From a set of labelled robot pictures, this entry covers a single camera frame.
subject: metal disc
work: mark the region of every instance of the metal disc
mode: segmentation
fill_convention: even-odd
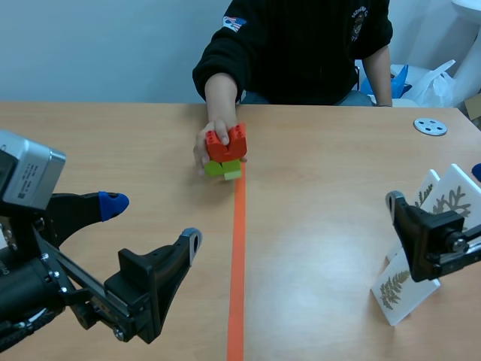
[[[447,126],[442,122],[430,118],[419,118],[414,120],[414,128],[418,129],[421,133],[436,137],[445,135],[448,132]]]

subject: orange tape line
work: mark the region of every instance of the orange tape line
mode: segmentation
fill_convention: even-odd
[[[244,284],[246,265],[246,165],[235,181],[231,298],[228,311],[227,361],[244,360]]]

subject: lego block stack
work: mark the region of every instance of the lego block stack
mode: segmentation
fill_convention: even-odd
[[[211,177],[223,175],[227,181],[242,176],[241,159],[247,153],[246,125],[238,124],[228,131],[229,143],[223,145],[217,134],[206,133],[207,152],[210,162],[205,165],[205,173]]]

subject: jeans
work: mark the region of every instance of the jeans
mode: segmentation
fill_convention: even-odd
[[[269,101],[264,98],[263,96],[247,92],[246,96],[241,102],[242,104],[270,104]],[[338,103],[334,104],[339,107],[372,107],[373,102],[369,96],[366,96],[364,93],[358,92],[356,90],[352,90],[347,96],[339,101]]]

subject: silver camera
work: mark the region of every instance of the silver camera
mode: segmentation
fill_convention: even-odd
[[[0,192],[10,205],[44,210],[66,155],[15,133],[0,130]]]

